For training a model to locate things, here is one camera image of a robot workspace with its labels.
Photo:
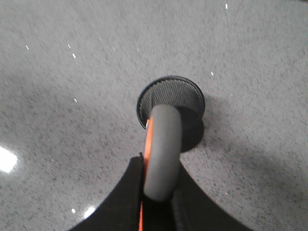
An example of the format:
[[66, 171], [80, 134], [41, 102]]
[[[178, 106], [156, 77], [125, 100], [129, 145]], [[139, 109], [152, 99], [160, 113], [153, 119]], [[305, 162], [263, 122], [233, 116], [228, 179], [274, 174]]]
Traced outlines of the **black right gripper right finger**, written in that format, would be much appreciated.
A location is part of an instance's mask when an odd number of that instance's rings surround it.
[[171, 200], [177, 231], [249, 231], [207, 196], [182, 164]]

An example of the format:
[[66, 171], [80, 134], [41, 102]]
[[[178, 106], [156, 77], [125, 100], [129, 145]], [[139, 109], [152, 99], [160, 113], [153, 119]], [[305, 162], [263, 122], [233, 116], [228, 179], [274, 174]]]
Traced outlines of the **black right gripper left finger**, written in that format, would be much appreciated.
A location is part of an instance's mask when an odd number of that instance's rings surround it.
[[137, 231], [140, 222], [143, 156], [133, 157], [120, 181], [82, 222], [72, 231]]

